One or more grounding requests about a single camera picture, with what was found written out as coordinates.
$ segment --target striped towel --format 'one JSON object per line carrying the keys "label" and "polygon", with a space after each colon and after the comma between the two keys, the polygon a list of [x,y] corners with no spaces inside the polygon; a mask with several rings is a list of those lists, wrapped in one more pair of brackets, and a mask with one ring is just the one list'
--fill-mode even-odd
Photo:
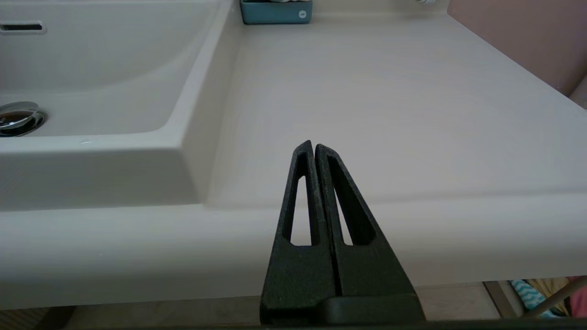
{"label": "striped towel", "polygon": [[[534,309],[538,304],[545,301],[546,299],[542,296],[538,290],[533,288],[531,285],[526,283],[524,280],[510,280],[511,285],[514,287],[522,302],[528,309]],[[550,310],[540,314],[543,318],[559,318],[560,316],[554,315]]]}

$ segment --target teal box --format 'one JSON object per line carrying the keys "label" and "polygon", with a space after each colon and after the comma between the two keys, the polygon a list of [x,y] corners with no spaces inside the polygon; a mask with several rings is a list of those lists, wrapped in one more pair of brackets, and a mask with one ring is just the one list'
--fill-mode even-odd
{"label": "teal box", "polygon": [[307,24],[312,19],[312,1],[269,2],[241,0],[245,24]]}

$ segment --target tile floor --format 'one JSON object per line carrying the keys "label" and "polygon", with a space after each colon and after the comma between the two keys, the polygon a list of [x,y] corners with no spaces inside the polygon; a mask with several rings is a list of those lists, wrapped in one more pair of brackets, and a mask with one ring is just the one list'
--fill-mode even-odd
{"label": "tile floor", "polygon": [[[502,282],[516,312],[517,296]],[[416,288],[428,320],[497,319],[482,283]],[[65,329],[151,328],[155,326],[255,325],[259,297],[141,302],[78,307]]]}

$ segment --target white sink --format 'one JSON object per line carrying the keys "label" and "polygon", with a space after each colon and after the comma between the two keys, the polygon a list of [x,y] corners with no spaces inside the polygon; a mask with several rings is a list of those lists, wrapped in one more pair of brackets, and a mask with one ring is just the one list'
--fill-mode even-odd
{"label": "white sink", "polygon": [[0,2],[0,105],[48,120],[0,141],[0,210],[199,203],[240,27],[230,0]]}

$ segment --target pink wall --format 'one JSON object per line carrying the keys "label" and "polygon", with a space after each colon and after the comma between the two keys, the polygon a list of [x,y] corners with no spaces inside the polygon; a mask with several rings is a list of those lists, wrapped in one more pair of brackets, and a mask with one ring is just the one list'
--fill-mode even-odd
{"label": "pink wall", "polygon": [[451,0],[448,13],[564,95],[587,75],[587,0]]}

